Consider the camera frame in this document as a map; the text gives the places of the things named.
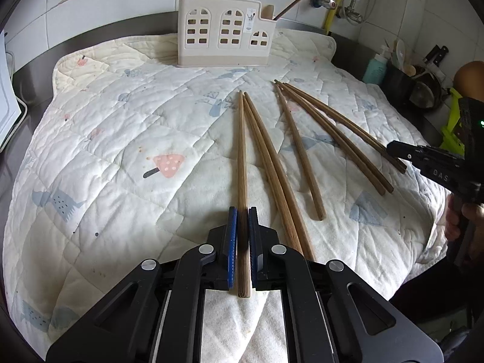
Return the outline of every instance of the chopstick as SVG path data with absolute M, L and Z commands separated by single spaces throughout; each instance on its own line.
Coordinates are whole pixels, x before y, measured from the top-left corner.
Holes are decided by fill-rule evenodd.
M 277 178 L 277 173 L 275 172 L 274 165 L 270 160 L 269 152 L 264 143 L 264 139 L 262 138 L 262 134 L 260 133 L 259 127 L 257 126 L 256 119 L 254 118 L 252 111 L 248 107 L 247 98 L 245 97 L 245 94 L 244 94 L 244 110 L 246 111 L 249 124 L 252 127 L 253 135 L 256 137 L 257 147 L 262 156 L 262 161 L 264 163 L 264 168 L 267 173 L 269 185 L 273 190 L 274 200 L 277 205 L 277 209 L 279 210 L 279 213 L 281 213 L 282 224 L 284 225 L 284 229 L 286 230 L 287 243 L 291 248 L 303 254 L 303 249 L 301 247 L 301 244 L 299 243 L 299 238 L 296 233 L 294 222 L 291 218 L 289 206 L 287 205 L 286 199 L 284 197 L 284 192 L 282 191 L 281 183 Z
M 317 98 L 305 93 L 301 89 L 293 86 L 292 84 L 285 83 L 287 86 L 289 86 L 296 94 L 300 95 L 306 101 L 309 101 L 309 103 L 313 104 L 318 108 L 319 110 L 325 112 L 328 116 L 332 117 L 336 121 L 340 122 L 343 124 L 345 127 L 353 131 L 355 134 L 357 134 L 361 139 L 363 139 L 367 144 L 372 146 L 378 153 L 380 153 L 388 162 L 390 162 L 400 173 L 405 174 L 407 170 L 407 166 L 400 161 L 399 159 L 392 157 L 387 153 L 387 149 L 384 145 L 382 145 L 379 141 L 377 141 L 374 137 L 372 137 L 369 133 L 367 133 L 364 129 L 362 129 L 360 126 L 357 126 L 355 123 L 353 123 L 350 119 L 347 117 L 343 116 L 341 113 L 339 113 L 337 110 L 331 108 L 331 106 L 326 105 L 325 103 L 322 103 L 320 100 Z
M 296 123 L 292 118 L 292 114 L 287 107 L 286 99 L 281 92 L 281 89 L 278 85 L 275 85 L 277 95 L 279 100 L 281 101 L 282 110 L 286 115 L 287 123 L 289 124 L 289 128 L 292 133 L 292 138 L 294 140 L 294 144 L 296 145 L 297 154 L 299 156 L 299 160 L 301 161 L 302 171 L 304 172 L 304 176 L 306 177 L 306 181 L 309 185 L 309 190 L 311 191 L 311 196 L 313 197 L 314 207 L 316 209 L 316 213 L 318 214 L 318 218 L 320 220 L 324 220 L 326 217 L 326 211 L 324 210 L 323 199 L 321 198 L 321 192 L 319 191 L 318 184 L 316 183 L 316 179 L 314 177 L 313 168 L 309 163 L 309 158 L 306 153 L 306 149 L 304 148 L 303 141 L 301 136 L 299 135 L 299 131 L 296 127 Z
M 239 137 L 237 154 L 237 294 L 250 298 L 250 254 L 247 234 L 247 167 L 245 161 L 244 95 L 239 91 Z
M 292 188 L 289 184 L 289 180 L 287 179 L 286 173 L 284 172 L 281 162 L 277 157 L 274 145 L 270 140 L 270 136 L 264 126 L 264 123 L 262 122 L 262 119 L 259 116 L 259 113 L 257 113 L 257 109 L 253 105 L 250 96 L 247 93 L 244 93 L 244 96 L 245 101 L 249 105 L 250 111 L 252 112 L 252 115 L 255 118 L 256 124 L 260 130 L 262 140 L 265 143 L 265 147 L 269 152 L 270 159 L 274 166 L 275 172 L 277 173 L 276 178 L 282 186 L 284 197 L 286 198 L 287 205 L 289 206 L 290 214 L 294 222 L 294 226 L 296 227 L 297 236 L 302 247 L 302 254 L 306 259 L 315 261 L 316 257 L 314 255 L 314 250 L 311 246 L 311 242 L 309 241 L 309 234 L 307 232 L 306 225 L 304 223 L 303 217 L 301 216 L 301 212 L 299 211 L 299 207 L 296 202 L 296 198 L 294 197 L 294 192 L 292 191 Z
M 281 13 L 279 13 L 273 20 L 279 19 L 282 15 L 284 15 L 287 11 L 289 11 L 293 6 L 295 6 L 298 2 L 301 0 L 294 0 L 292 3 L 290 3 L 287 7 L 285 7 Z
M 371 161 L 358 149 L 337 127 L 335 127 L 326 117 L 318 113 L 313 105 L 304 100 L 300 95 L 292 91 L 284 83 L 276 81 L 282 86 L 291 98 L 301 105 L 311 117 L 318 122 L 318 124 L 335 140 L 335 142 L 342 148 L 342 150 L 351 158 L 351 160 L 360 168 L 364 175 L 374 185 L 380 195 L 384 195 L 386 187 L 389 192 L 393 191 L 393 187 L 381 174 L 381 172 L 371 163 Z

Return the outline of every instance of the white appliance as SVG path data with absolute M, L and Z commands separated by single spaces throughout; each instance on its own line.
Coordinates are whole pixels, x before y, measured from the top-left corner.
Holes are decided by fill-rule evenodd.
M 4 31 L 0 33 L 0 146 L 20 116 L 20 107 L 11 86 L 5 54 Z

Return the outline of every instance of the label sticker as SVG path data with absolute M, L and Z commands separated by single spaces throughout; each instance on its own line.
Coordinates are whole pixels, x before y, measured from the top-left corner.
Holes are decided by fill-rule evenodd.
M 244 19 L 244 33 L 251 33 L 253 28 L 253 22 L 256 18 L 257 9 L 247 8 Z

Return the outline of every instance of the green plastic object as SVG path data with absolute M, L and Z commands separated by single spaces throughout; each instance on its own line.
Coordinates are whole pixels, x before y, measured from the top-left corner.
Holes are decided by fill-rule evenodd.
M 460 110 L 459 110 L 459 99 L 462 98 L 462 95 L 455 88 L 451 88 L 452 94 L 452 105 L 451 105 L 451 113 L 449 115 L 449 122 L 446 126 L 442 127 L 442 135 L 443 135 L 443 142 L 440 146 L 441 149 L 448 150 L 451 153 L 459 154 L 464 156 L 465 147 L 461 140 L 453 133 L 456 125 L 460 119 Z

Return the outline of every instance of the blue gripper pad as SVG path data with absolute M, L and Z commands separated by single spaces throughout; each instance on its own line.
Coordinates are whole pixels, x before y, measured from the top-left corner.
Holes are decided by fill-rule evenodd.
M 247 223 L 247 231 L 249 233 L 249 251 L 250 251 L 250 276 L 252 279 L 252 288 L 257 285 L 257 249 L 256 249 L 256 230 L 253 223 L 257 222 L 256 208 L 249 209 L 249 220 Z
M 228 244 L 227 250 L 227 282 L 228 288 L 234 287 L 235 275 L 235 241 L 237 238 L 237 209 L 233 206 L 228 210 L 228 221 L 225 233 L 225 242 Z

